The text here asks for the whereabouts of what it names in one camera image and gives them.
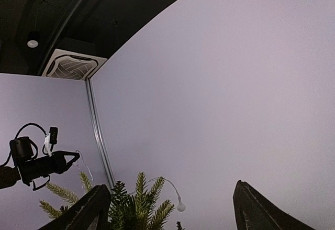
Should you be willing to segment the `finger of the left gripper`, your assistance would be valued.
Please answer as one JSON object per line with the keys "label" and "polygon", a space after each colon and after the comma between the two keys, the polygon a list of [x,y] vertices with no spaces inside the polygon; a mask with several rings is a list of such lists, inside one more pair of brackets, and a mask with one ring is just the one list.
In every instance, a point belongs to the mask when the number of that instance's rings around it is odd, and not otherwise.
{"label": "finger of the left gripper", "polygon": [[80,158],[79,156],[74,156],[69,161],[65,160],[64,171],[68,171],[79,158]]}
{"label": "finger of the left gripper", "polygon": [[70,152],[70,151],[62,151],[58,150],[52,153],[53,156],[56,156],[58,158],[65,158],[66,156],[72,156],[73,159],[79,159],[80,154],[78,152]]}

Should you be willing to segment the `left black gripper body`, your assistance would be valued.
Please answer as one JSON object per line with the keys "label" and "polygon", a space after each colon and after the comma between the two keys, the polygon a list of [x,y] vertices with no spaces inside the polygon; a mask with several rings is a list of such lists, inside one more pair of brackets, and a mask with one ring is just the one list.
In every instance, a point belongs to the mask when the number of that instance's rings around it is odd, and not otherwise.
{"label": "left black gripper body", "polygon": [[32,147],[37,145],[29,137],[20,137],[9,142],[14,166],[17,167],[24,184],[30,185],[35,179],[46,178],[50,174],[62,174],[65,158],[44,156],[37,158]]}

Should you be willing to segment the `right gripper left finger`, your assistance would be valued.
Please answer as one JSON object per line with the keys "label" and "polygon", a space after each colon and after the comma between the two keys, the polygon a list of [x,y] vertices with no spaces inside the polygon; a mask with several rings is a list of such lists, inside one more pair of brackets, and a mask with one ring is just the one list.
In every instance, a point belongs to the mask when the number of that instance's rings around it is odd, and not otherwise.
{"label": "right gripper left finger", "polygon": [[88,229],[97,219],[96,229],[108,229],[111,194],[106,185],[96,185],[66,213],[41,229]]}

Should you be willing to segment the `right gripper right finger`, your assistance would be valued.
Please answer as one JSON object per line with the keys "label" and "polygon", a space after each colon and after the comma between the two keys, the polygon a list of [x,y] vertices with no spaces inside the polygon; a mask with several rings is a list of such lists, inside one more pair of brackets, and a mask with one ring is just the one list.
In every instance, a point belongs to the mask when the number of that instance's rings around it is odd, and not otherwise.
{"label": "right gripper right finger", "polygon": [[234,215],[239,230],[312,229],[285,213],[254,187],[239,180],[233,193]]}

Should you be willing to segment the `small green christmas tree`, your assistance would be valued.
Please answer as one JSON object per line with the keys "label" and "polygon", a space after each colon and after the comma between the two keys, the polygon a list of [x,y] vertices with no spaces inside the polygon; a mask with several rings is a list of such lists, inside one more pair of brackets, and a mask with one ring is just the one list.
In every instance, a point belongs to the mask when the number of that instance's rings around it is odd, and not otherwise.
{"label": "small green christmas tree", "polygon": [[[81,184],[84,185],[85,194],[87,194],[93,185],[89,182],[85,172],[81,171],[79,176]],[[147,189],[147,184],[145,173],[139,172],[136,180],[136,193],[130,195],[125,183],[117,181],[111,190],[108,229],[164,229],[164,225],[174,210],[174,204],[169,199],[157,207],[157,201],[165,184],[165,177],[158,177],[150,189]],[[80,200],[74,192],[55,183],[48,183],[47,189],[66,203],[59,209],[55,209],[49,202],[39,201],[40,208],[52,220],[66,213]],[[88,229],[96,229],[96,225],[97,219],[94,219]]]}

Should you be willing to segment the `white ball light garland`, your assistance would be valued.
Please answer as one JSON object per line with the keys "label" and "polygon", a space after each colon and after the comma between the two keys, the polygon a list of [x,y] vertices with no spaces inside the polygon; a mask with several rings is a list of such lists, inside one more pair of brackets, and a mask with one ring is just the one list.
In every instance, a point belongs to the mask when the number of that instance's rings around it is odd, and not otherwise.
{"label": "white ball light garland", "polygon": [[[88,180],[89,180],[89,182],[90,182],[91,184],[93,184],[92,182],[94,181],[94,179],[93,179],[92,173],[91,173],[89,167],[87,166],[87,164],[85,163],[85,161],[84,161],[84,159],[83,159],[83,156],[82,156],[81,152],[80,152],[79,150],[76,150],[75,152],[78,153],[78,154],[80,155],[80,157],[82,158],[82,162],[83,162],[84,166],[86,166],[86,168],[87,168],[87,170],[88,170],[88,173],[89,173],[89,175],[90,175],[90,178],[88,178]],[[158,179],[158,177],[155,177],[155,178],[152,178],[152,179],[148,180],[147,182],[150,183],[150,182],[156,181],[157,179]],[[173,184],[172,181],[170,181],[170,180],[168,180],[168,179],[165,179],[165,181],[168,182],[168,183],[173,187],[173,189],[175,190],[175,192],[176,192],[176,194],[177,194],[177,199],[178,199],[178,204],[177,204],[177,207],[176,207],[177,210],[178,210],[179,212],[184,212],[184,211],[186,210],[186,205],[182,202],[182,198],[181,198],[181,196],[180,196],[180,194],[179,194],[177,188],[175,187],[175,185]],[[133,192],[130,192],[129,194],[130,194],[130,195],[134,195],[135,193],[136,193],[136,191],[133,191]]]}

